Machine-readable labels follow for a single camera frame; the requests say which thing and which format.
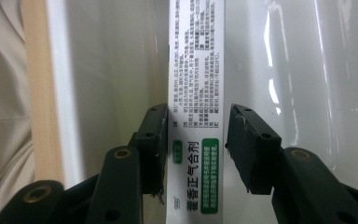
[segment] wooden edge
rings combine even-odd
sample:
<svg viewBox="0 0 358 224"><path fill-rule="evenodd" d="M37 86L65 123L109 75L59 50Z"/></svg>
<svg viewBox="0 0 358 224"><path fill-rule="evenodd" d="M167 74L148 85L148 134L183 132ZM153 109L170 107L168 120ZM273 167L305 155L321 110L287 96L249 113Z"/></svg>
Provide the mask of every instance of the wooden edge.
<svg viewBox="0 0 358 224"><path fill-rule="evenodd" d="M46 1L23 0L22 17L31 94L35 180L53 179L63 183Z"/></svg>

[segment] green rectangle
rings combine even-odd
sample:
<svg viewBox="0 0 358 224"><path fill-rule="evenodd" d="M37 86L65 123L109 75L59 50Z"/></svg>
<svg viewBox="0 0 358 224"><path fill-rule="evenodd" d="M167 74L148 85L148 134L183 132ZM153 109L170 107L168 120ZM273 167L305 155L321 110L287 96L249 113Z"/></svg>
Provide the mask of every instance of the green rectangle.
<svg viewBox="0 0 358 224"><path fill-rule="evenodd" d="M183 158L183 143L179 140L172 142L172 161L175 164L182 164Z"/></svg>
<svg viewBox="0 0 358 224"><path fill-rule="evenodd" d="M202 140L201 213L216 214L219 204L219 139Z"/></svg>

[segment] beige fabric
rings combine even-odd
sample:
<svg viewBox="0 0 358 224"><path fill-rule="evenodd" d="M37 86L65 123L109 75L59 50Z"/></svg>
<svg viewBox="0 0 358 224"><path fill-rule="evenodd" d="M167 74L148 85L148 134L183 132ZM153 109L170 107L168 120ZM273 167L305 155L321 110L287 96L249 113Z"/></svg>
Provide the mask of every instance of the beige fabric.
<svg viewBox="0 0 358 224"><path fill-rule="evenodd" d="M0 210L34 179L20 0L0 0Z"/></svg>

